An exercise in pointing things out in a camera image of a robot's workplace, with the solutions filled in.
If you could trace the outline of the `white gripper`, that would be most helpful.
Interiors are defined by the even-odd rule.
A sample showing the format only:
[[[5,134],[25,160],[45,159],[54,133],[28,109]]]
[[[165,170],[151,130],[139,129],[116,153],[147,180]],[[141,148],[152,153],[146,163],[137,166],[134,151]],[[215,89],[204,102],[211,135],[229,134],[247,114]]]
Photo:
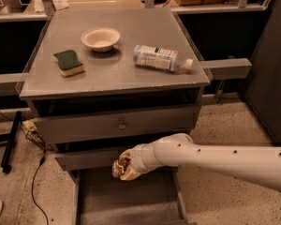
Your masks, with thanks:
[[[140,177],[141,174],[149,173],[163,164],[157,159],[154,143],[143,143],[135,146],[132,150],[125,150],[119,157],[120,160],[130,159],[132,168],[120,176],[122,181],[132,181]]]

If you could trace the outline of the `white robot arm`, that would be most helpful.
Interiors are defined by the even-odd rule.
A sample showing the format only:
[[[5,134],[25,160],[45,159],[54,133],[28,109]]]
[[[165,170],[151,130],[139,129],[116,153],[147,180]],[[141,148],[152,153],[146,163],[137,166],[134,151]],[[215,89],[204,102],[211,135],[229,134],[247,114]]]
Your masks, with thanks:
[[[281,192],[281,147],[198,145],[184,133],[125,150],[113,175],[130,181],[164,166],[196,166]]]

